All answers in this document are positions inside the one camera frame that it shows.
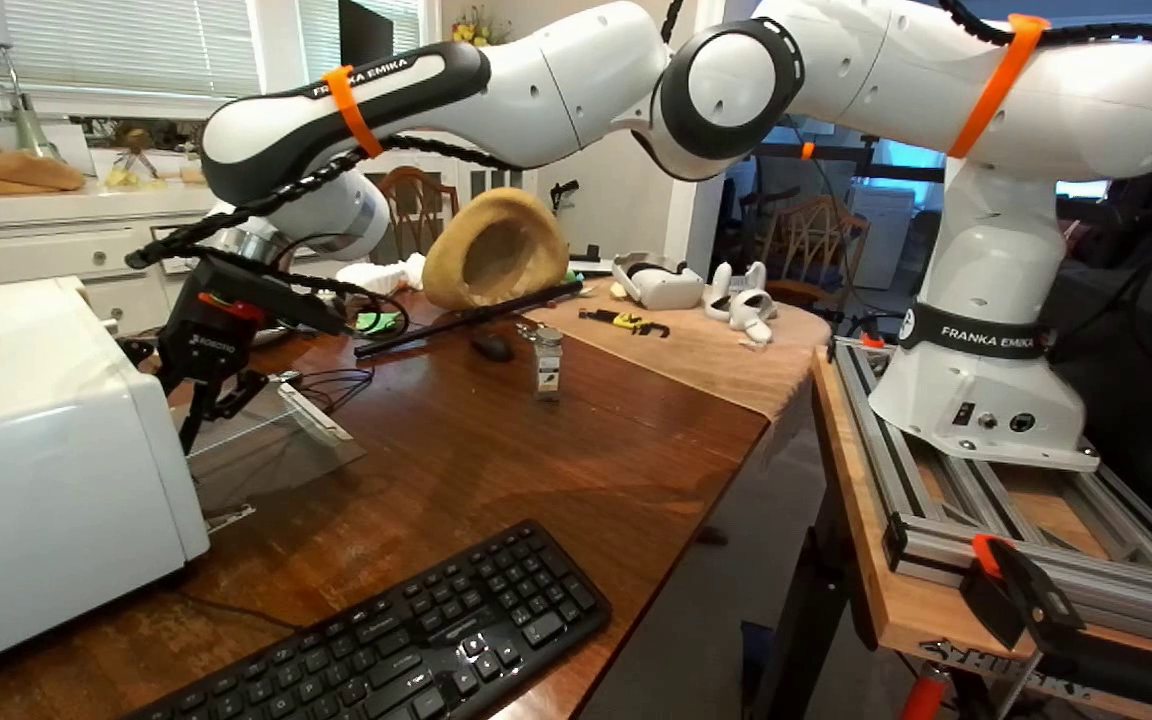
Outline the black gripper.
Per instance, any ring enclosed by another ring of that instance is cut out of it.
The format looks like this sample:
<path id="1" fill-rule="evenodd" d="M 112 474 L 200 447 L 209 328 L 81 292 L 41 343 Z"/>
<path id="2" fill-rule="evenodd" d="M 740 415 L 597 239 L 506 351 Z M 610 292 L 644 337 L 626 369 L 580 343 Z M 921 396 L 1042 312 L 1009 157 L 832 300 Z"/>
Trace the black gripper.
<path id="1" fill-rule="evenodd" d="M 154 333 L 158 385 L 177 387 L 179 381 L 197 381 L 179 423 L 184 455 L 191 453 L 209 415 L 237 415 L 248 398 L 258 396 L 269 375 L 239 369 L 248 364 L 257 333 L 274 320 L 308 323 L 316 333 L 342 328 L 342 316 L 333 304 L 237 261 L 202 256 L 189 270 L 168 323 Z"/>

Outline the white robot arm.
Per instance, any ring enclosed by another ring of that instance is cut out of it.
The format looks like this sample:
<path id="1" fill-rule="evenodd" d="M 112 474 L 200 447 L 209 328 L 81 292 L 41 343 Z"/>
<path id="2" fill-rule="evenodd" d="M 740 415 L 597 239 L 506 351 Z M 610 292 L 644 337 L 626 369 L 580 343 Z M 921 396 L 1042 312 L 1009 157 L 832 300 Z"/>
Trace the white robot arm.
<path id="1" fill-rule="evenodd" d="M 938 236 L 869 409 L 959 459 L 1087 473 L 1084 398 L 1050 370 L 1057 187 L 1152 173 L 1152 23 L 978 21 L 959 0 L 760 0 L 673 44 L 609 0 L 506 44 L 439 39 L 316 85 L 237 96 L 200 167 L 227 202 L 132 252 L 197 256 L 350 162 L 439 133 L 456 157 L 543 167 L 610 133 L 707 178 L 792 122 L 943 160 Z"/>

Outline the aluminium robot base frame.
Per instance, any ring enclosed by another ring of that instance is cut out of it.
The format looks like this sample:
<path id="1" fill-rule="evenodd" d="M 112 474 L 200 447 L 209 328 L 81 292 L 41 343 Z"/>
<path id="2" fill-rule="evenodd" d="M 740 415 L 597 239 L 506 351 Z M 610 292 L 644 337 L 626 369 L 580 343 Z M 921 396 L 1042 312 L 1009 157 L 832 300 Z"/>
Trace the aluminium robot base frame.
<path id="1" fill-rule="evenodd" d="M 1152 508 L 1106 466 L 1041 473 L 943 455 L 869 410 L 883 351 L 832 341 L 810 356 L 826 443 L 872 596 L 951 587 L 976 537 L 1012 539 L 1097 631 L 1152 649 Z"/>

